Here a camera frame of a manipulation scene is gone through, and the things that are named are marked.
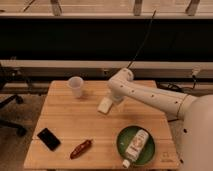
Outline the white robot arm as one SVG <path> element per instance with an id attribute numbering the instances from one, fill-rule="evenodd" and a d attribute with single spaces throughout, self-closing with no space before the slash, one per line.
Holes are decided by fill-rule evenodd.
<path id="1" fill-rule="evenodd" d="M 127 68 L 112 76 L 108 80 L 112 99 L 122 101 L 128 96 L 182 119 L 179 171 L 213 171 L 213 95 L 195 97 L 139 85 L 133 79 Z"/>

